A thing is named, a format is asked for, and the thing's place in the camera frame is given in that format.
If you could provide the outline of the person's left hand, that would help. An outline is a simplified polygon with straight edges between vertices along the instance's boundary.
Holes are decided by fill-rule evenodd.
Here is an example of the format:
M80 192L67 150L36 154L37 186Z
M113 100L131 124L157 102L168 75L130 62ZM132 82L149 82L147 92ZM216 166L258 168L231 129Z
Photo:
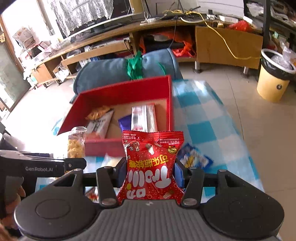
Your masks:
M14 210L21 202L21 197L25 197L26 193L22 186L19 187L16 199L10 204L6 205L6 217L1 219L1 241L16 240L12 237L6 228L16 229L17 224L14 219Z

